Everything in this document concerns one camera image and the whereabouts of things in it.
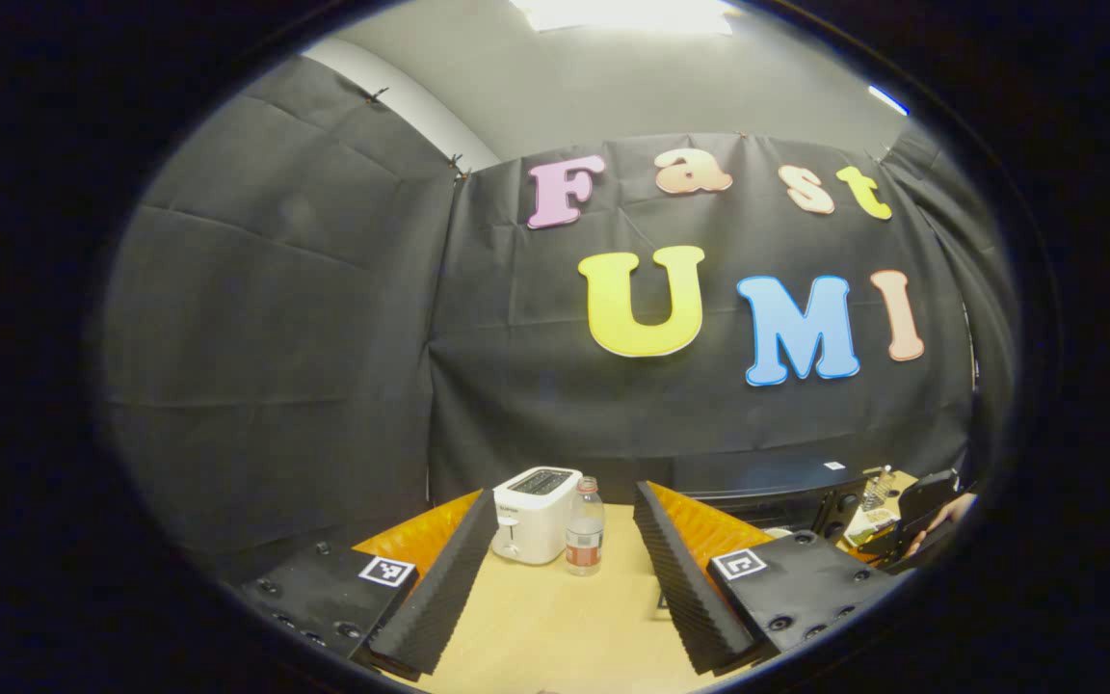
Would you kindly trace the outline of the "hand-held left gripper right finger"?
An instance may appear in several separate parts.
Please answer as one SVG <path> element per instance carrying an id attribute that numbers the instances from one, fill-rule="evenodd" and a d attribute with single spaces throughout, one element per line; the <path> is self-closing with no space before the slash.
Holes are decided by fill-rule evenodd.
<path id="1" fill-rule="evenodd" d="M 633 517 L 700 675 L 809 647 L 900 585 L 811 530 L 776 539 L 648 480 Z"/>

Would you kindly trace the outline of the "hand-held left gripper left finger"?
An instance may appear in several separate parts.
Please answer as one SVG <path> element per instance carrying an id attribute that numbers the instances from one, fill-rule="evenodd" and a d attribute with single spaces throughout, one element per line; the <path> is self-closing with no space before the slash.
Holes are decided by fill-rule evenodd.
<path id="1" fill-rule="evenodd" d="M 329 658 L 395 676 L 431 675 L 496 532 L 492 493 L 475 491 L 352 547 L 301 549 L 238 594 Z"/>

